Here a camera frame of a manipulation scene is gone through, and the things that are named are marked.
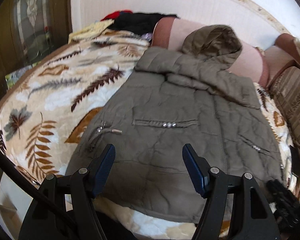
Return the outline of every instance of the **red cloth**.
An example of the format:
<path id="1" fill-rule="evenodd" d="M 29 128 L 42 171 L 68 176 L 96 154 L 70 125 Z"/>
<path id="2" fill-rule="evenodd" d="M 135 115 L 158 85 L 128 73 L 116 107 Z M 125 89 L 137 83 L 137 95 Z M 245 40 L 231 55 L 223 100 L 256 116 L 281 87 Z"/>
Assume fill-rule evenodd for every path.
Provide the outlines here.
<path id="1" fill-rule="evenodd" d="M 130 10 L 122 10 L 122 11 L 115 11 L 113 13 L 108 14 L 106 17 L 104 17 L 101 21 L 104 20 L 109 20 L 109 19 L 116 19 L 119 17 L 120 13 L 125 12 L 125 13 L 132 13 Z"/>

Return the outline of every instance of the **zipper pull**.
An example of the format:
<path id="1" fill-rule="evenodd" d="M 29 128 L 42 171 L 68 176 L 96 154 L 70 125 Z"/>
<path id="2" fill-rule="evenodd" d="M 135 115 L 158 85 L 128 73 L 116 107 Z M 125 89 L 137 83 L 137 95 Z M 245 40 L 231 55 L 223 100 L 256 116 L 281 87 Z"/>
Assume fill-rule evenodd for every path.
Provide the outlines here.
<path id="1" fill-rule="evenodd" d="M 122 131 L 118 129 L 112 129 L 111 132 L 114 134 L 122 135 Z"/>

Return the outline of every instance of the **jacket pocket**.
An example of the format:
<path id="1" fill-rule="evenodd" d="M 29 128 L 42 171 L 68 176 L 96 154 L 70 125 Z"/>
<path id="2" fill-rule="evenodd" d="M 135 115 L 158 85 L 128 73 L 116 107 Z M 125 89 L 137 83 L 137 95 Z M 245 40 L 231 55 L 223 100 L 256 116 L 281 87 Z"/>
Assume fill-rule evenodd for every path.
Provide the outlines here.
<path id="1" fill-rule="evenodd" d="M 156 128 L 186 128 L 191 125 L 198 125 L 198 120 L 187 120 L 187 121 L 179 121 L 179 122 L 166 122 L 166 121 L 151 121 L 151 120 L 140 120 L 133 119 L 133 125 L 139 126 L 150 126 Z"/>
<path id="2" fill-rule="evenodd" d="M 270 155 L 270 152 L 261 148 L 258 145 L 255 145 L 252 141 L 250 141 L 249 139 L 247 139 L 245 136 L 239 134 L 239 138 L 246 143 L 247 145 L 249 145 L 251 148 L 255 149 L 257 152 L 262 153 L 264 155 Z"/>

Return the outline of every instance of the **screw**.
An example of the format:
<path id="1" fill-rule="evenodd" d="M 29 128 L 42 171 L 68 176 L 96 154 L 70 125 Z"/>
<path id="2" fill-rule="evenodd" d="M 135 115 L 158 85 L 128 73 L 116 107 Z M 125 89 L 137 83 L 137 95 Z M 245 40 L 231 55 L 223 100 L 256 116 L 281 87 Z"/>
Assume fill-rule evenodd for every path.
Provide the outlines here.
<path id="1" fill-rule="evenodd" d="M 80 174 L 85 174 L 85 173 L 87 173 L 87 172 L 88 172 L 87 168 L 81 168 L 81 169 L 79 170 L 79 173 L 80 173 Z"/>
<path id="2" fill-rule="evenodd" d="M 48 174 L 46 177 L 47 180 L 52 180 L 53 178 L 54 178 L 53 174 Z"/>
<path id="3" fill-rule="evenodd" d="M 220 170 L 219 170 L 218 168 L 216 168 L 216 167 L 212 167 L 212 168 L 210 169 L 210 171 L 211 171 L 212 173 L 214 173 L 214 174 L 218 174 Z"/>
<path id="4" fill-rule="evenodd" d="M 252 175 L 250 173 L 245 173 L 244 176 L 247 178 L 247 179 L 252 179 Z"/>

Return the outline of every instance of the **metal studs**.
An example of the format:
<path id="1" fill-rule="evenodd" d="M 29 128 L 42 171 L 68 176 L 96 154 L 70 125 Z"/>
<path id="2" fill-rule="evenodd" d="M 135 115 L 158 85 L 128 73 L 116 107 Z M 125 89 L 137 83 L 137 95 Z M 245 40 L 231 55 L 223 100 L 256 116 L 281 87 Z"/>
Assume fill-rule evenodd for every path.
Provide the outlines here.
<path id="1" fill-rule="evenodd" d="M 218 174 L 220 170 L 219 170 L 218 168 L 216 168 L 216 167 L 212 167 L 212 168 L 210 169 L 210 171 L 211 171 L 212 173 L 214 173 L 214 174 Z"/>
<path id="2" fill-rule="evenodd" d="M 250 173 L 245 173 L 244 176 L 247 178 L 247 179 L 252 179 L 252 175 Z"/>
<path id="3" fill-rule="evenodd" d="M 101 132 L 104 127 L 105 127 L 105 124 L 103 126 L 98 127 L 97 132 Z"/>
<path id="4" fill-rule="evenodd" d="M 46 177 L 47 180 L 52 180 L 53 178 L 54 178 L 53 174 L 48 174 Z"/>
<path id="5" fill-rule="evenodd" d="M 258 147 L 258 146 L 256 146 L 256 145 L 254 145 L 253 148 L 254 148 L 255 150 L 257 150 L 257 151 L 261 151 L 261 148 Z"/>
<path id="6" fill-rule="evenodd" d="M 87 172 L 88 172 L 87 168 L 81 168 L 81 169 L 79 170 L 79 173 L 80 173 L 80 174 L 85 174 L 85 173 L 87 173 Z"/>
<path id="7" fill-rule="evenodd" d="M 162 126 L 163 126 L 164 128 L 171 128 L 171 127 L 174 128 L 174 127 L 177 126 L 177 124 L 176 124 L 175 122 L 173 122 L 173 123 L 171 123 L 171 122 L 168 122 L 168 123 L 164 122 Z"/>

